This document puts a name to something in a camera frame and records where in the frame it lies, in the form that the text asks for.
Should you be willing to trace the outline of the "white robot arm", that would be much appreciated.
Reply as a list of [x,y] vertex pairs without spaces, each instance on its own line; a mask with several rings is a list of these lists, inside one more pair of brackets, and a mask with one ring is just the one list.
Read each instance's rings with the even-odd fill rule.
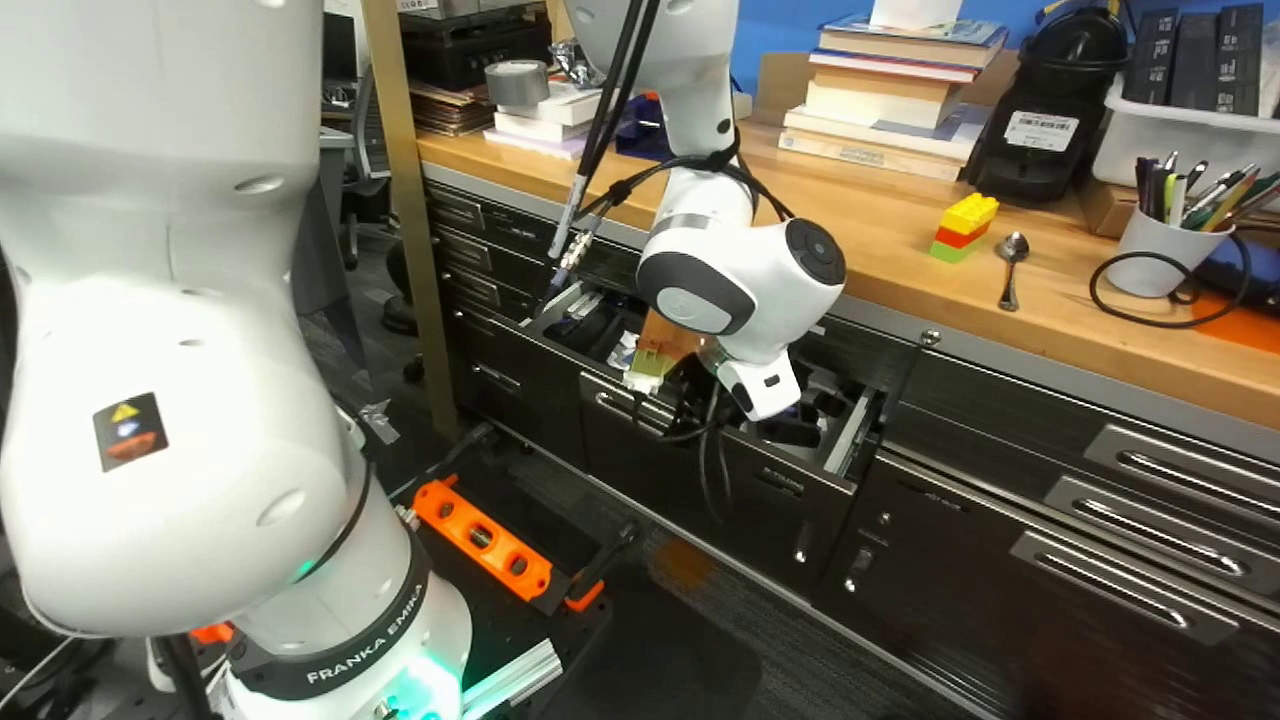
[[227,625],[220,720],[468,720],[468,600],[292,302],[319,51],[319,0],[0,0],[5,534],[62,635]]

